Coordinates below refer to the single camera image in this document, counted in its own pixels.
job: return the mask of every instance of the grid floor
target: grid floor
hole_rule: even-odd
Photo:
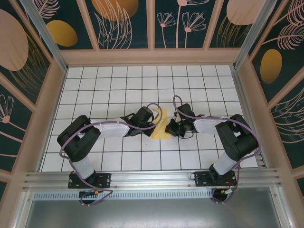
[[[157,102],[169,120],[173,95],[189,103],[196,115],[242,115],[229,66],[70,67],[40,171],[72,170],[59,157],[57,137],[78,116],[112,120]],[[137,135],[98,140],[88,157],[96,171],[180,170],[207,169],[223,152],[212,134],[166,140]],[[255,158],[241,167],[257,167]]]

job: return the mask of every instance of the flower illustration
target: flower illustration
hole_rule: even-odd
[[[10,122],[10,114],[13,109],[14,98],[8,96],[8,101],[6,102],[5,96],[0,95],[0,123],[7,124]]]
[[[206,29],[206,24],[203,24],[205,19],[203,17],[204,13],[192,13],[189,18],[189,12],[182,14],[182,23],[184,24],[186,38],[185,38],[185,48],[187,48],[187,35],[189,32],[196,32]]]
[[[162,31],[162,39],[163,39],[163,44],[164,44],[165,48],[167,48],[167,46],[166,46],[166,42],[165,42],[165,36],[164,36],[164,33],[163,33],[163,28],[175,25],[175,21],[173,19],[174,18],[172,16],[172,13],[164,13],[163,15],[162,15],[162,13],[157,14],[157,20],[160,23],[161,29],[162,29],[161,30]]]

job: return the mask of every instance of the white tile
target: white tile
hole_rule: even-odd
[[[174,94],[180,96],[183,103],[184,102],[191,102],[191,96],[190,96],[190,90],[189,89],[175,89]],[[176,105],[177,106],[181,105],[178,98],[176,98]]]
[[[142,91],[142,102],[150,103],[150,102],[158,102],[158,94],[157,89],[149,89]]]
[[[142,134],[142,151],[159,151],[160,141],[158,139],[151,139],[145,134]]]
[[[160,107],[162,109],[167,109],[167,116],[168,117],[173,117],[175,113],[175,108],[172,104],[172,102],[169,103],[160,103]]]
[[[223,149],[223,144],[222,144],[222,141],[220,140],[219,136],[218,135],[215,135],[215,142],[217,143],[217,148],[218,149]]]
[[[80,79],[67,79],[63,91],[77,91],[79,89]]]
[[[91,152],[102,152],[104,151],[104,142],[105,142],[105,139],[98,139],[94,146],[92,147],[91,149]]]
[[[188,77],[173,77],[174,89],[189,88]]]
[[[60,99],[60,104],[75,104],[78,91],[63,91]]]
[[[142,67],[128,66],[128,77],[142,77]]]
[[[124,116],[124,104],[109,104],[108,117],[120,118]]]
[[[142,91],[141,90],[127,90],[126,103],[141,103]]]
[[[200,157],[197,150],[181,151],[180,155],[182,170],[200,169]]]
[[[199,155],[202,169],[209,169],[219,159],[217,150],[199,151]]]
[[[222,89],[224,101],[238,101],[236,89]]]
[[[59,153],[47,153],[44,160],[43,172],[60,172],[63,163],[63,158],[59,156]]]
[[[125,89],[127,78],[112,78],[111,90],[112,89]]]
[[[123,152],[122,171],[141,170],[140,152]]]
[[[159,102],[172,102],[174,96],[173,89],[159,89],[158,99]]]
[[[142,89],[157,89],[156,77],[143,77],[142,79]]]
[[[73,171],[72,166],[70,165],[68,159],[63,160],[62,172],[71,172]]]
[[[233,78],[231,76],[218,77],[220,87],[222,88],[235,88]]]
[[[141,151],[142,136],[140,134],[123,138],[123,151]]]
[[[172,77],[159,77],[158,78],[159,89],[173,89]]]
[[[240,114],[243,115],[242,108],[239,102],[225,102],[228,115]]]
[[[122,164],[121,152],[104,153],[101,171],[120,171]]]
[[[84,67],[82,78],[95,78],[97,77],[98,67]]]
[[[72,123],[72,119],[55,120],[52,134],[60,135],[71,123]]]
[[[205,89],[190,89],[192,101],[207,101]]]
[[[201,70],[203,72],[203,76],[217,76],[217,70],[215,68],[215,65],[202,65]]]
[[[179,149],[178,137],[170,136],[169,139],[161,139],[161,151],[177,151]]]
[[[142,170],[160,170],[161,153],[159,151],[142,152]]]
[[[86,104],[80,104],[80,105],[76,104],[73,118],[76,119],[77,117],[79,117],[81,115],[86,115],[89,118],[90,113],[91,113],[91,108],[92,108],[91,104],[87,104],[87,105]]]
[[[157,77],[157,67],[156,66],[143,66],[142,76],[143,77]]]
[[[57,138],[58,136],[50,136],[50,139],[49,139],[49,143],[48,143],[48,146],[47,146],[47,152],[57,152],[59,153],[60,149],[61,149],[61,146],[59,145],[59,143],[57,142]]]
[[[69,67],[67,78],[81,78],[83,67]]]
[[[104,139],[104,152],[122,151],[123,150],[123,138],[111,137]]]
[[[127,89],[141,89],[142,78],[141,77],[130,77],[127,79]]]
[[[197,133],[196,134],[199,144],[199,150],[216,150],[217,146],[213,134]]]
[[[98,78],[96,79],[95,90],[109,90],[111,86],[110,78]]]
[[[221,89],[206,89],[208,101],[223,101]]]
[[[205,87],[206,88],[220,88],[219,86],[219,78],[216,77],[204,77]]]
[[[111,66],[101,66],[98,68],[97,77],[112,77]]]
[[[114,66],[112,77],[127,77],[127,66]]]
[[[187,76],[186,66],[172,66],[173,76]]]
[[[192,136],[192,133],[185,133],[185,138],[189,138]],[[197,150],[198,149],[198,143],[195,137],[195,134],[193,137],[189,139],[179,139],[180,143],[180,150]]]
[[[59,105],[56,119],[72,119],[74,112],[74,104],[61,104]]]
[[[187,66],[188,76],[202,76],[200,66]]]
[[[162,170],[180,170],[180,152],[179,151],[161,151],[161,169]]]
[[[101,162],[103,159],[103,153],[102,152],[89,153],[87,157],[89,158],[89,161],[91,162],[93,169],[95,171],[101,171]]]
[[[170,77],[172,76],[171,66],[157,66],[158,77]]]
[[[110,103],[124,103],[124,102],[125,102],[125,90],[110,91]]]
[[[195,115],[210,115],[208,102],[192,102],[192,108]]]
[[[228,65],[216,65],[218,76],[230,76],[231,70]]]
[[[94,104],[107,104],[109,103],[109,90],[96,90],[94,91],[94,98],[93,103]]]
[[[226,108],[224,102],[208,102],[210,114],[213,116],[226,116]]]
[[[205,88],[203,77],[189,77],[189,85],[191,89]]]
[[[79,91],[76,104],[91,104],[94,91]]]
[[[108,104],[93,104],[90,118],[106,118]]]
[[[141,103],[127,103],[125,104],[125,115],[129,115],[131,113],[137,113],[138,110],[142,107]]]

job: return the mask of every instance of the leaf illustration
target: leaf illustration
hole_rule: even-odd
[[[34,4],[42,18],[51,19],[60,8],[58,0],[34,0]]]

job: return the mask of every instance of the dark green panel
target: dark green panel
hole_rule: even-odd
[[[291,1],[285,6],[283,12],[278,18],[277,24],[275,24],[272,29],[270,30],[268,36],[266,37],[263,45],[257,52],[256,56],[254,57],[252,63],[258,75],[259,81],[263,88],[265,97],[267,101],[270,101],[285,85],[289,80],[303,67],[303,54],[304,54],[304,42],[303,40],[303,25],[298,24],[295,25],[295,29],[297,30],[297,34],[286,33],[283,36],[287,37],[287,39],[280,39],[279,34],[280,32],[286,28],[286,26],[292,26],[292,24],[288,21],[285,15],[288,13],[288,9],[290,6]],[[295,37],[298,39],[296,46],[291,45],[291,48],[288,48],[290,45],[291,37]],[[276,80],[272,83],[266,83],[263,81],[261,77],[261,62],[263,59],[264,54],[269,51],[270,49],[274,49],[279,52],[279,55],[282,57],[282,68]],[[269,71],[277,70],[277,68],[270,68]]]
[[[0,72],[34,104],[49,67],[49,61],[8,1],[0,1],[0,9],[12,15],[22,25],[28,38],[28,59],[19,71],[9,71],[0,65]]]
[[[304,80],[271,109],[291,166],[304,165]]]
[[[297,179],[297,182],[304,197],[304,177]]]
[[[0,106],[0,153],[10,155],[0,155],[0,169],[11,172],[32,112],[2,85]]]
[[[0,181],[0,202],[1,202],[2,196],[4,194],[6,185],[7,185],[6,182]]]
[[[100,36],[99,40],[100,41],[102,40],[103,43],[102,45],[101,42],[99,42],[100,49],[148,48],[146,0],[138,0],[138,9],[136,13],[130,17],[130,26],[126,26],[125,23],[119,23],[119,24],[117,22],[111,23],[111,21],[109,21],[106,18],[103,18],[97,12],[97,10],[92,4],[92,0],[85,0],[85,3],[88,8],[89,15],[93,24],[96,39],[98,40],[98,37]],[[104,30],[107,31],[108,34],[112,34],[112,38],[108,39],[110,40],[110,42],[103,42],[103,39],[106,36],[100,35],[100,24],[95,14],[98,16],[99,20],[104,19],[103,21],[105,28]],[[125,36],[124,34],[127,34],[127,32],[122,33],[122,31],[129,31],[130,33]]]
[[[176,36],[178,36],[179,48],[203,47],[215,2],[213,0],[197,0],[193,3],[197,4],[192,5],[191,2],[187,2],[186,6],[180,7],[176,0],[166,0],[165,3],[163,0],[155,1],[155,48],[165,48],[165,44],[166,48],[176,48]],[[172,15],[167,17],[165,13],[171,13]],[[167,25],[163,29],[161,22]],[[186,33],[185,28],[190,28],[191,32]]]
[[[227,18],[227,5],[225,0],[219,14],[218,22],[210,43],[210,48],[238,48],[241,47],[251,25],[234,25]]]
[[[281,2],[282,2],[282,0],[277,0],[277,2],[276,2],[276,4],[275,4],[275,7],[274,7],[274,9],[272,10],[272,12],[271,12],[271,14],[270,14],[268,20],[266,21],[266,23],[265,23],[265,25],[263,26],[261,32],[260,32],[259,35],[257,36],[257,38],[256,38],[255,42],[253,43],[251,49],[249,50],[249,55],[251,55],[251,53],[252,53],[253,50],[255,49],[255,47],[256,47],[258,41],[260,40],[261,36],[263,35],[265,29],[267,28],[267,26],[268,26],[270,20],[271,20],[272,17],[273,17],[273,15],[276,13],[276,10],[277,10],[277,8],[279,7],[279,5],[281,4]]]

